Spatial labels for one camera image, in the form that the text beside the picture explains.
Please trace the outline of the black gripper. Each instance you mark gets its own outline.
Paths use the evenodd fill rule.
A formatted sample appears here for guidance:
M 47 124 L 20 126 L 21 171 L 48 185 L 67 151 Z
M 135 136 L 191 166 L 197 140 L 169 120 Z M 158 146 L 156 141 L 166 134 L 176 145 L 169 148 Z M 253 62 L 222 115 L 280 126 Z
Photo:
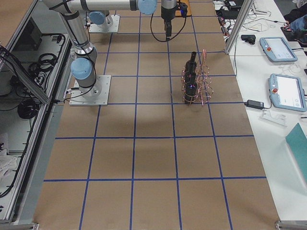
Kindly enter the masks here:
M 164 20 L 165 35 L 171 35 L 171 21 L 175 17 L 175 0 L 161 0 L 161 17 Z

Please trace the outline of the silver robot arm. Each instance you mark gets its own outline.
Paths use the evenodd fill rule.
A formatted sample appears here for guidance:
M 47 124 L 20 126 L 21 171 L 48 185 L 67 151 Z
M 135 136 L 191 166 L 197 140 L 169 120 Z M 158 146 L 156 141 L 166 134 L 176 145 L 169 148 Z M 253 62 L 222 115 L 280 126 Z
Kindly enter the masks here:
M 95 70 L 97 51 L 86 35 L 78 11 L 71 14 L 61 13 L 60 16 L 74 45 L 71 73 L 79 85 L 80 96 L 91 100 L 101 92 Z
M 141 13 L 153 14 L 157 7 L 156 0 L 45 0 L 44 3 L 50 10 L 62 14 L 73 14 L 76 11 L 83 10 L 109 11 L 109 10 L 139 10 Z M 175 18 L 178 10 L 175 0 L 161 1 L 161 17 L 165 24 L 165 35 L 169 38 L 172 33 L 171 21 Z

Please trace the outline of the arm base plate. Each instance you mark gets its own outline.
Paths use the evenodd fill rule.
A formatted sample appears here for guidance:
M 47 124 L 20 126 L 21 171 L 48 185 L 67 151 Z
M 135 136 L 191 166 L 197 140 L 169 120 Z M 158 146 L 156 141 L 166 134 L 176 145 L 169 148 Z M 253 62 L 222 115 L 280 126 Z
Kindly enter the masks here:
M 71 106 L 107 106 L 109 98 L 109 90 L 111 84 L 111 75 L 98 75 L 94 87 L 88 92 L 88 89 L 79 88 L 77 80 L 74 82 L 74 87 L 77 90 L 72 91 L 72 99 L 69 105 Z
M 119 29 L 119 15 L 108 15 L 103 24 L 95 24 L 90 21 L 89 32 L 92 34 L 117 33 Z

